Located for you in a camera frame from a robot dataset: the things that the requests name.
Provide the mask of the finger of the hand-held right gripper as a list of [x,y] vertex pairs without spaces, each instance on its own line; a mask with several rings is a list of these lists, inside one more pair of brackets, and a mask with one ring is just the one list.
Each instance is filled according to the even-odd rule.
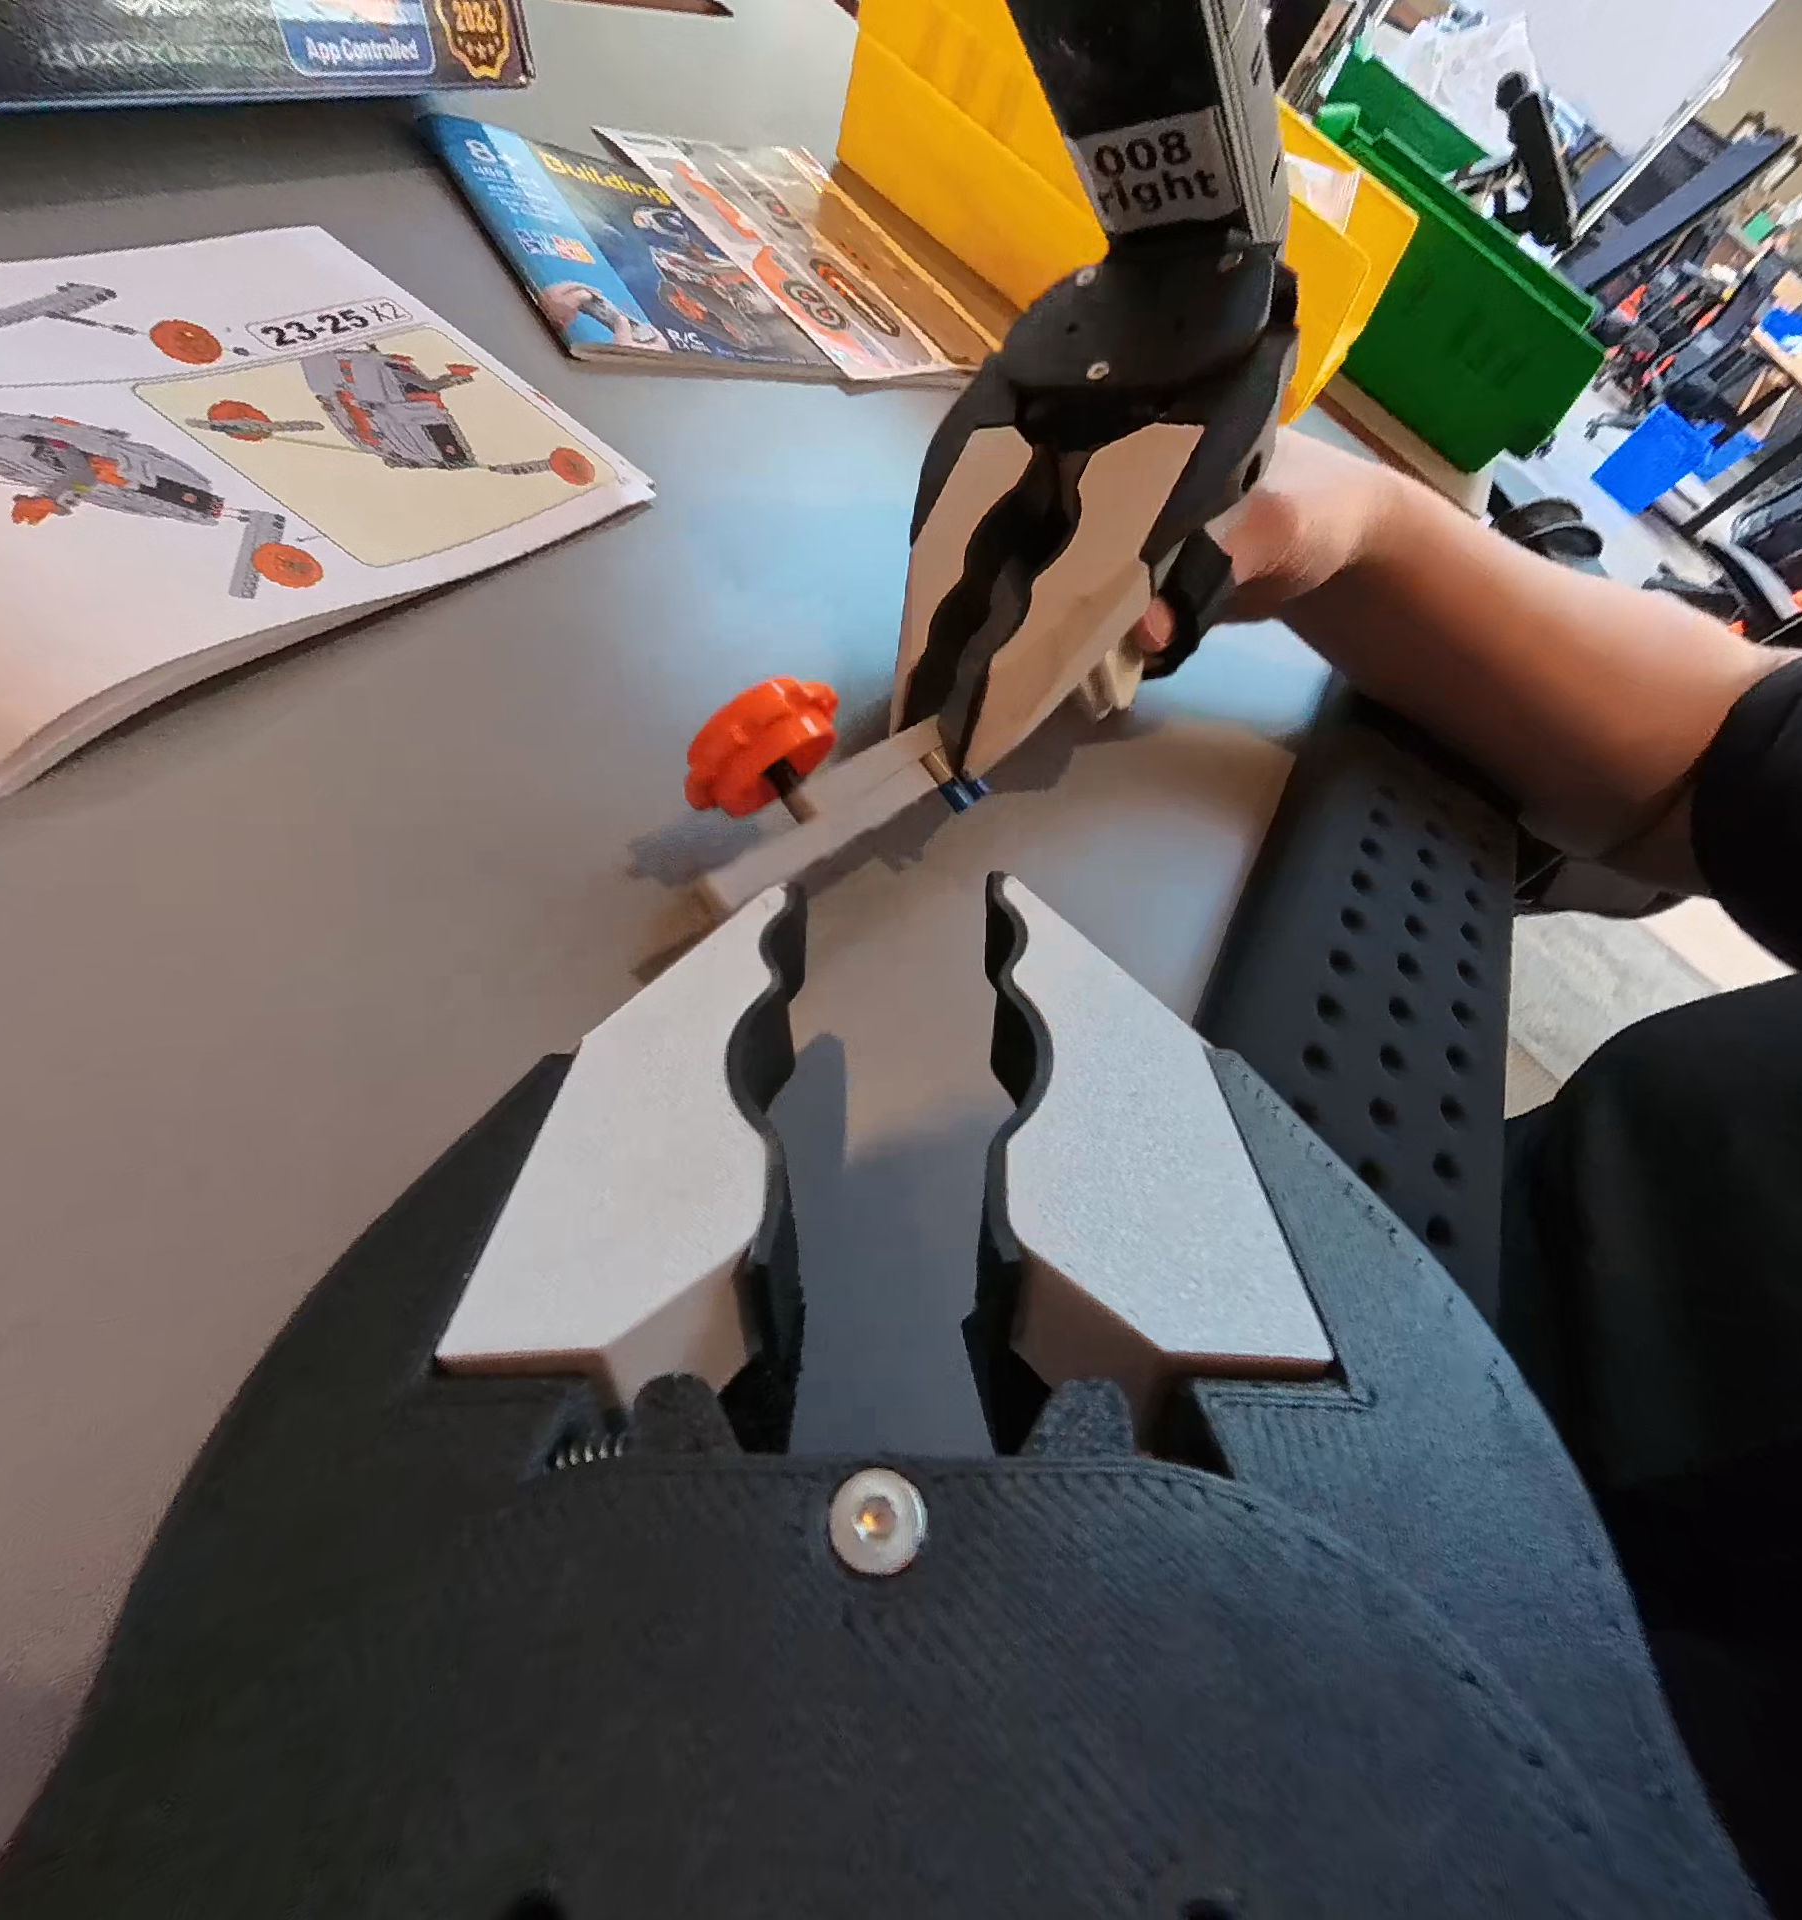
[[921,470],[890,731],[1028,739],[1059,708],[1059,454],[1013,426]]
[[1084,686],[1139,678],[1118,656],[1154,598],[1140,548],[1202,432],[1193,422],[1158,422],[1050,463],[1059,507],[1072,521],[1067,542],[1042,565],[1001,566],[941,708],[941,735],[963,780],[986,777]]

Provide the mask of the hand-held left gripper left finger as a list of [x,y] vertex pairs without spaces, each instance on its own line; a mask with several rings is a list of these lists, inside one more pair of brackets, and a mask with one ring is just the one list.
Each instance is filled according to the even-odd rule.
[[785,1149],[806,899],[772,885],[578,1047],[436,1347],[634,1413],[695,1377],[750,1453],[794,1437],[806,1303]]

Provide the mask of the orange gear wheel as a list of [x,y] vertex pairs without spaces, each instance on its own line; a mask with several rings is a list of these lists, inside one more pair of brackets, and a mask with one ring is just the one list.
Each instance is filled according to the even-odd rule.
[[695,811],[748,818],[781,804],[768,776],[791,760],[808,780],[839,742],[831,686],[771,678],[724,703],[687,748],[685,802]]

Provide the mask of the yellow plastic bin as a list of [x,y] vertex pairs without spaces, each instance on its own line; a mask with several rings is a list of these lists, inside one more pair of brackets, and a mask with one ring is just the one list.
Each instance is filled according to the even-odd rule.
[[[1417,212],[1296,109],[1301,188],[1282,250],[1299,273],[1299,367],[1280,421],[1308,413],[1376,318]],[[839,162],[1015,310],[1095,265],[1107,239],[1001,2],[865,2]]]

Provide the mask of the grey beam assembly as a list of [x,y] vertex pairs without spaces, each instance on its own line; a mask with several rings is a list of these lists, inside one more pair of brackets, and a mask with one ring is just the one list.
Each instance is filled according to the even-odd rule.
[[988,784],[963,773],[941,724],[927,718],[839,764],[824,764],[806,791],[820,807],[817,822],[764,830],[744,852],[692,884],[691,897],[706,924],[731,919],[768,889],[804,881],[924,798],[937,795],[954,814],[970,811],[988,795]]

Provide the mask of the white orange sticker sheet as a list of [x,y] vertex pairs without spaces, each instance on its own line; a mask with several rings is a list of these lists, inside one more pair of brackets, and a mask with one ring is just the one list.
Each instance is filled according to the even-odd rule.
[[860,386],[957,383],[946,360],[817,226],[827,168],[806,150],[724,148],[597,126],[597,136],[663,188],[748,288]]

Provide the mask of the person's right forearm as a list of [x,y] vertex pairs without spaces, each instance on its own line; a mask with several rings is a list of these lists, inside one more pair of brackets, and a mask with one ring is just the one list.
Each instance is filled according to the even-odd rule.
[[1280,618],[1355,691],[1468,760],[1540,840],[1661,892],[1709,893],[1690,830],[1700,762],[1734,705],[1802,651],[1550,565],[1422,490],[1368,584]]

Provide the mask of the person's right hand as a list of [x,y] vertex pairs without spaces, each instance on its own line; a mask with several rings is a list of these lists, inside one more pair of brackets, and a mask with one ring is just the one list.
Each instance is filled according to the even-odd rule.
[[1284,427],[1264,473],[1208,527],[1229,560],[1220,618],[1264,620],[1323,591],[1368,584],[1422,494],[1410,473]]

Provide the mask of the brown sticker sheet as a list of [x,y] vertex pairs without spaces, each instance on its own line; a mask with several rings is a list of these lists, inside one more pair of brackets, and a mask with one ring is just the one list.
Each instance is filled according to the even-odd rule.
[[853,171],[827,174],[817,226],[946,360],[979,368],[1001,350],[1015,305]]

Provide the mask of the green plastic bin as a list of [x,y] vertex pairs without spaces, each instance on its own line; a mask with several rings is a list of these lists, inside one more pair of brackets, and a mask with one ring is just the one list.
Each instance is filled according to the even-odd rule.
[[1383,60],[1347,55],[1317,129],[1417,214],[1347,381],[1453,470],[1533,455],[1602,367],[1593,301],[1457,190],[1488,153]]

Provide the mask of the black office chair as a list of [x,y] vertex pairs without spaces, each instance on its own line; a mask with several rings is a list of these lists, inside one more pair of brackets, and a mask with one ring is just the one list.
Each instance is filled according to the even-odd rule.
[[1507,542],[1596,579],[1606,576],[1604,535],[1568,498],[1540,498],[1495,513],[1492,525]]

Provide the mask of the blue instruction booklet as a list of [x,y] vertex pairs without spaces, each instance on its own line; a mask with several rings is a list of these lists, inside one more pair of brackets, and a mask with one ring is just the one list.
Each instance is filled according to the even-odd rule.
[[417,126],[570,359],[784,381],[839,377],[669,193],[625,162],[470,117],[432,111]]

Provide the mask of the blue plastic bin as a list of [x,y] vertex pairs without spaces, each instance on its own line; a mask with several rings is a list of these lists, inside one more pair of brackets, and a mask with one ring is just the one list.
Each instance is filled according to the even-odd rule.
[[1654,408],[1593,472],[1591,485],[1631,515],[1654,511],[1685,479],[1714,481],[1762,448],[1741,427],[1717,437],[1669,405]]

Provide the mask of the open instruction booklet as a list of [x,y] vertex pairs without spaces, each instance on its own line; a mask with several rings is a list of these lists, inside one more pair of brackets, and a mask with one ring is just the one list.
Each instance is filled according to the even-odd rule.
[[0,798],[651,500],[324,229],[0,260]]

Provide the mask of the blue robot kit box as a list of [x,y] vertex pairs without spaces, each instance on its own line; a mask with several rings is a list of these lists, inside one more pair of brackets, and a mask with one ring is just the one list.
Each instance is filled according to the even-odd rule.
[[530,84],[521,2],[0,2],[0,113]]

